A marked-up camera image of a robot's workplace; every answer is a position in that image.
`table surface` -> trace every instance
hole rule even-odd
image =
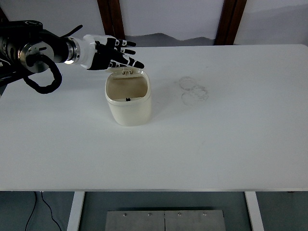
[[[59,64],[54,93],[6,88],[0,190],[308,190],[308,47],[135,50],[152,84],[142,126],[114,121],[105,71]]]

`black hose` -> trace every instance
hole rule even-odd
[[[51,93],[53,91],[55,91],[62,83],[62,75],[56,65],[56,63],[51,60],[48,56],[44,55],[44,54],[38,54],[35,55],[35,57],[32,57],[33,61],[38,62],[38,61],[42,61],[43,63],[47,64],[47,66],[50,68],[52,74],[53,74],[53,82],[45,87],[42,87],[40,85],[38,85],[36,82],[34,82],[33,80],[29,79],[28,76],[24,77],[24,81],[26,82],[27,85],[29,85],[30,87],[32,87],[34,90],[36,90],[38,93],[41,94],[48,94]]]

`metal panel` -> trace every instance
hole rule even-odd
[[[166,211],[166,231],[225,231],[222,210]]]
[[[105,231],[164,231],[164,211],[108,211]]]
[[[109,211],[105,231],[225,231],[222,210]]]

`table leg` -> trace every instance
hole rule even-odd
[[[85,192],[75,192],[67,231],[78,231]]]
[[[245,192],[252,231],[264,231],[256,192]]]

